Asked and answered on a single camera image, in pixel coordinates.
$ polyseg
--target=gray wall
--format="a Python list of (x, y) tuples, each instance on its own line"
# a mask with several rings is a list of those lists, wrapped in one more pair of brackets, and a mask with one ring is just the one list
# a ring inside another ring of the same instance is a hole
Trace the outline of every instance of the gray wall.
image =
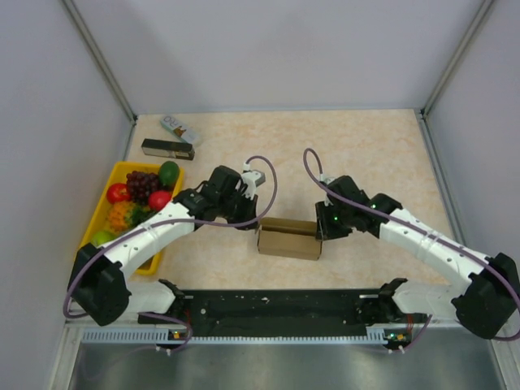
[(76, 0), (139, 113), (422, 107), (481, 0)]
[(520, 260), (520, 2), (500, 0), (430, 118), (469, 244)]
[(128, 138), (56, 0), (0, 12), (0, 387), (44, 388), (74, 253)]

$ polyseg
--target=grapes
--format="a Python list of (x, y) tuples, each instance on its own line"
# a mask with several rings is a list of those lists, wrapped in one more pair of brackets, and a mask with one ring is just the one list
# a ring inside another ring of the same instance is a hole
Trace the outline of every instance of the grapes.
[(163, 189), (156, 173), (133, 171), (127, 174), (127, 189), (132, 200), (139, 205), (148, 204), (151, 193)]

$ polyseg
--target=yellow tray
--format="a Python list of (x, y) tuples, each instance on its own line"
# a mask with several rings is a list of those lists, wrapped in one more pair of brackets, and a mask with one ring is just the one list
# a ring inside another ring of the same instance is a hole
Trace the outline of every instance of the yellow tray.
[[(158, 173), (159, 168), (161, 166), (157, 164), (143, 164), (140, 162), (128, 162), (128, 161), (120, 161), (114, 165), (112, 169), (112, 173), (106, 182), (106, 186), (103, 189), (101, 197), (99, 198), (99, 202), (97, 203), (96, 210), (92, 218), (90, 219), (89, 227), (87, 227), (87, 231), (83, 236), (83, 240), (81, 240), (80, 248), (83, 245), (87, 245), (94, 233), (99, 232), (100, 230), (106, 230), (108, 228), (108, 222), (106, 221), (106, 214), (111, 207), (111, 204), (106, 199), (106, 191), (108, 188), (114, 183), (126, 183), (127, 174), (132, 171), (141, 171), (146, 173)], [(184, 180), (184, 169), (179, 167), (179, 179), (175, 183), (175, 187), (173, 188), (173, 193), (171, 197), (173, 198), (179, 191), (182, 189), (182, 184)], [(139, 275), (153, 275), (157, 268), (159, 267), (159, 263), (163, 258), (163, 252), (157, 253), (150, 260), (145, 262), (142, 266), (140, 266), (136, 273)]]

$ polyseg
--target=green fruit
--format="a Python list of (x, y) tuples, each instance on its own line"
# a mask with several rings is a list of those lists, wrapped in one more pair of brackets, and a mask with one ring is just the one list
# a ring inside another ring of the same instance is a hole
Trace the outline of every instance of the green fruit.
[(106, 230), (100, 230), (92, 236), (92, 240), (90, 240), (90, 243), (97, 248), (105, 244), (106, 242), (115, 240), (115, 238), (115, 234), (107, 232)]
[(162, 185), (166, 185), (171, 189), (179, 179), (179, 166), (173, 161), (166, 161), (159, 168), (159, 180)]

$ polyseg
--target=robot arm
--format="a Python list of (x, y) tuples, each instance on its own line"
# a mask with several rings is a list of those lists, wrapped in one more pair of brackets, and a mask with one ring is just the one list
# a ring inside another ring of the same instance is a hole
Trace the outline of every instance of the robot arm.
[(349, 176), (341, 176), (335, 180), (322, 178), (322, 184), (342, 197), (372, 210), (382, 211), (427, 233), (422, 234), (334, 197), (327, 196), (325, 201), (316, 203), (319, 240), (345, 237), (353, 229), (369, 232), (380, 240), (412, 253), (450, 283), (432, 285), (395, 279), (390, 284), (385, 284), (379, 291), (378, 299), (381, 310), (388, 314), (389, 319), (401, 314), (432, 314), (456, 319), (475, 335), (491, 339), (516, 310), (512, 297), (500, 282), (482, 265), (471, 261), (455, 249), (464, 249), (494, 268), (518, 293), (520, 283), (513, 259), (502, 253), (491, 258), (484, 253), (465, 248), (416, 219), (388, 195), (379, 193), (369, 199)]
[[(71, 297), (101, 326), (114, 322), (122, 313), (166, 313), (180, 293), (174, 285), (164, 280), (128, 283), (128, 278), (172, 241), (196, 231), (201, 226), (198, 220), (222, 217), (229, 223), (243, 223), (254, 219), (256, 188), (265, 181), (265, 175), (251, 171), (248, 164), (242, 174), (224, 166), (215, 168), (201, 183), (200, 191), (185, 189), (154, 217), (120, 237), (124, 243), (108, 249), (87, 270)], [(249, 230), (257, 224), (238, 228)], [(87, 244), (78, 251), (69, 287), (85, 264), (110, 244), (100, 248)]]

